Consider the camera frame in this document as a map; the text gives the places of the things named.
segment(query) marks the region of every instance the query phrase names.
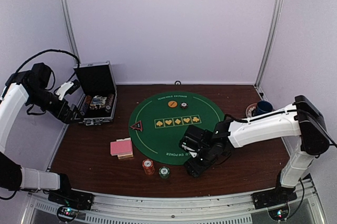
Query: red triangle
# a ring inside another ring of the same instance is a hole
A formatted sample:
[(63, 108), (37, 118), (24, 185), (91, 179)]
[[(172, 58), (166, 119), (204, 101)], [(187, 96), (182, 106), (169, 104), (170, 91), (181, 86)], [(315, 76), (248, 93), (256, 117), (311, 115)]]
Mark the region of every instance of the red triangle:
[(132, 126), (130, 126), (131, 129), (133, 130), (139, 130), (141, 132), (143, 132), (143, 124), (142, 121), (139, 120), (138, 122), (134, 123)]

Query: blue mug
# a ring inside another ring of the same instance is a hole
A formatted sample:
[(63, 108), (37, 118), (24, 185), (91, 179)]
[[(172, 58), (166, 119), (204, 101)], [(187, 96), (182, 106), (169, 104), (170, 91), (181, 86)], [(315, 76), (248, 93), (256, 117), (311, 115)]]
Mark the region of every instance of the blue mug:
[(261, 100), (261, 101), (258, 101), (256, 105), (256, 110), (255, 110), (254, 115), (258, 116), (258, 115), (269, 113), (272, 111), (273, 111), (273, 105), (267, 101)]

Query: brown wooden surface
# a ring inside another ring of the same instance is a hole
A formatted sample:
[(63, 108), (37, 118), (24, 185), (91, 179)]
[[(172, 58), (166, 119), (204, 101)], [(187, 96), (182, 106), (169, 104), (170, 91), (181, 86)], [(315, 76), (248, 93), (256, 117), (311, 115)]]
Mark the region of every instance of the brown wooden surface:
[(52, 172), (68, 174), (73, 188), (137, 197), (196, 197), (266, 189), (275, 185), (277, 173), (289, 157), (281, 139), (235, 149), (222, 165), (199, 178), (187, 175), (183, 166), (166, 165), (168, 179), (145, 175), (146, 158), (134, 147), (134, 158), (110, 156), (110, 142), (128, 137), (128, 120), (136, 106), (154, 94), (190, 91), (215, 102), (224, 113), (245, 117), (248, 105), (259, 100), (252, 86), (242, 85), (120, 85), (113, 123), (102, 126), (70, 125), (52, 165)]

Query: round green mat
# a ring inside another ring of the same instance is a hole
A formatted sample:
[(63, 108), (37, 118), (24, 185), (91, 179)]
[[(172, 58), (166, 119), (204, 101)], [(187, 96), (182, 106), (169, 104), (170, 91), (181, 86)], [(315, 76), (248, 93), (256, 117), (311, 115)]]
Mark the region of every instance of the round green mat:
[[(168, 106), (176, 101), (177, 107)], [(181, 109), (180, 104), (188, 104)], [(129, 121), (129, 132), (133, 144), (152, 160), (182, 165), (190, 154), (178, 144), (188, 125), (213, 131), (215, 124), (222, 121), (224, 113), (211, 100), (191, 92), (165, 92), (152, 96), (140, 103)], [(131, 126), (142, 122), (143, 131)]]

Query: vertical metal post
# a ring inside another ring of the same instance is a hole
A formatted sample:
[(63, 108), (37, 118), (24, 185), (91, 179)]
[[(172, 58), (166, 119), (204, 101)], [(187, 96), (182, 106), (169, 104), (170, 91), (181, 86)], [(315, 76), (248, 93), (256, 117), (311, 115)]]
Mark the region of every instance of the vertical metal post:
[(272, 21), (271, 21), (271, 25), (269, 29), (268, 39), (267, 39), (267, 43), (264, 49), (264, 54), (263, 54), (259, 74), (257, 75), (257, 79), (255, 82), (255, 87), (257, 89), (260, 88), (262, 77), (264, 75), (265, 68), (267, 66), (267, 62), (268, 62), (268, 59), (269, 59), (269, 56), (272, 50), (274, 38), (276, 35), (276, 27), (277, 27), (277, 23), (279, 22), (279, 18), (281, 14), (282, 4), (283, 4), (283, 0), (275, 0), (274, 12), (273, 12)]
[(76, 55), (78, 59), (80, 59), (80, 56), (79, 56), (78, 50), (77, 50), (77, 46), (76, 46), (76, 42), (75, 42), (75, 36), (74, 36), (74, 32), (73, 32), (72, 23), (71, 23), (71, 20), (70, 20), (70, 14), (69, 14), (67, 0), (61, 0), (61, 5), (62, 5), (63, 16), (64, 16), (64, 21), (65, 21), (65, 25), (66, 25), (66, 29), (67, 29), (67, 36), (68, 36), (70, 48), (72, 50), (72, 53), (74, 55)]

